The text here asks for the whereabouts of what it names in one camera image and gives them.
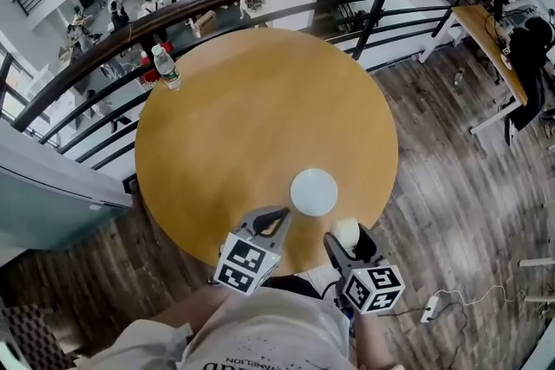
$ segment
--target bottle cap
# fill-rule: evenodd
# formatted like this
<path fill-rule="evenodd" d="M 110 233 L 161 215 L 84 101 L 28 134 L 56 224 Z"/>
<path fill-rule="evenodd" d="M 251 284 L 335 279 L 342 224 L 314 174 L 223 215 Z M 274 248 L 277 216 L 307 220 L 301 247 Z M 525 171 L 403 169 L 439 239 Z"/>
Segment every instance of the bottle cap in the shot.
<path fill-rule="evenodd" d="M 153 55 L 161 55 L 164 49 L 160 45 L 154 45 L 152 51 Z"/>

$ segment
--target water bottle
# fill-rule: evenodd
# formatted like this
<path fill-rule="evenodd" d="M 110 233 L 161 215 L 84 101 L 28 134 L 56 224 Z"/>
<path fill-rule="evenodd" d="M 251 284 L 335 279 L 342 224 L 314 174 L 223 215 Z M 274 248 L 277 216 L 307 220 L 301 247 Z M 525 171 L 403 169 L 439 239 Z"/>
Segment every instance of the water bottle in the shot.
<path fill-rule="evenodd" d="M 170 89 L 180 89 L 181 76 L 172 57 L 160 45 L 153 46 L 154 66 Z"/>
<path fill-rule="evenodd" d="M 453 78 L 453 85 L 455 85 L 455 87 L 458 87 L 462 83 L 462 77 L 464 75 L 465 75 L 465 70 L 462 68 L 459 68 L 457 72 L 454 74 L 454 78 Z"/>

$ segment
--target white plate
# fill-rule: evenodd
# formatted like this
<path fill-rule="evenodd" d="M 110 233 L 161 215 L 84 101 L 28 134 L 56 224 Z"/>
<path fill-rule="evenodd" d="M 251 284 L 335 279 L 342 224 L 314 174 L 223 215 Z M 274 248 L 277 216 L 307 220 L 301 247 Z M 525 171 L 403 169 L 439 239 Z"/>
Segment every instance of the white plate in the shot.
<path fill-rule="evenodd" d="M 337 183 L 324 170 L 310 168 L 300 172 L 291 182 L 291 200 L 307 216 L 323 216 L 337 202 Z"/>

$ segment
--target round wooden table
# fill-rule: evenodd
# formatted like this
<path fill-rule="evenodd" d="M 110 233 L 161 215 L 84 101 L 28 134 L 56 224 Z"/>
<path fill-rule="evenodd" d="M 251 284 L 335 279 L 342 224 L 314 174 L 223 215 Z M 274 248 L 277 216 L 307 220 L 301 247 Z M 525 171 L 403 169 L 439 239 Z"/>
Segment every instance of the round wooden table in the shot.
<path fill-rule="evenodd" d="M 323 234 L 355 217 L 374 225 L 397 170 L 395 123 L 372 77 L 333 45 L 285 29 L 247 29 L 178 60 L 179 91 L 159 82 L 135 141 L 140 190 L 156 222 L 210 265 L 243 215 L 293 210 L 277 275 L 329 261 Z M 324 217 L 295 211 L 290 185 L 307 168 L 336 180 Z"/>

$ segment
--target lower floor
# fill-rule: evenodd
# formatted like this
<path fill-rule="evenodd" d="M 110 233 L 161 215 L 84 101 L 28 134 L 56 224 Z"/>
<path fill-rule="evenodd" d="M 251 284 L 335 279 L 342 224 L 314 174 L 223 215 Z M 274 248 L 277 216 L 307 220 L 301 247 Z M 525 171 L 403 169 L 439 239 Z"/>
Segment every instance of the lower floor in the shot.
<path fill-rule="evenodd" d="M 459 68 L 465 74 L 455 87 Z M 454 360 L 457 369 L 516 370 L 545 328 L 540 306 L 524 304 L 522 292 L 547 295 L 552 288 L 549 269 L 518 266 L 555 252 L 553 215 L 544 208 L 555 198 L 545 129 L 534 121 L 510 148 L 500 122 L 477 136 L 468 132 L 497 111 L 507 91 L 464 43 L 435 51 L 424 65 L 407 60 L 372 75 L 399 140 L 395 188 L 374 228 L 407 284 L 399 315 L 382 318 L 392 352 L 407 369 L 439 370 Z M 0 269 L 6 305 L 52 308 L 49 322 L 63 346 L 91 354 L 129 322 L 199 288 L 211 269 L 166 236 L 138 189 L 134 203 L 125 217 L 67 250 L 30 252 Z M 457 289 L 473 302 L 493 285 L 515 302 L 493 289 L 420 324 L 420 309 L 438 290 Z M 436 313 L 460 301 L 438 296 Z"/>

